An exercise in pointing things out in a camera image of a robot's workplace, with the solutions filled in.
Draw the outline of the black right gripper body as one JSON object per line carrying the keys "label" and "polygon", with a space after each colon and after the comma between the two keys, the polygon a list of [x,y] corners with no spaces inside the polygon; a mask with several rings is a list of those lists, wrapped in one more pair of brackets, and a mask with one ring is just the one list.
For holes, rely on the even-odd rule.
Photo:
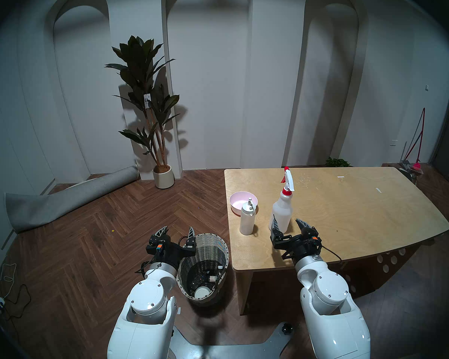
{"label": "black right gripper body", "polygon": [[291,259],[294,264],[307,256],[319,257],[322,249],[322,240],[314,227],[304,227],[301,234],[295,236],[284,235],[273,228],[271,242],[274,249],[285,251],[283,260]]}

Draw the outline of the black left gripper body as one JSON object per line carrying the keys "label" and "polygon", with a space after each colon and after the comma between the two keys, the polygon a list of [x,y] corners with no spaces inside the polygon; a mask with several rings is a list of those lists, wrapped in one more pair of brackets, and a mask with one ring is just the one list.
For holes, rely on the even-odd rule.
{"label": "black left gripper body", "polygon": [[178,268],[184,258],[196,255],[196,248],[186,248],[186,243],[181,247],[171,240],[159,243],[152,243],[150,240],[146,252],[153,255],[151,263],[162,263]]}

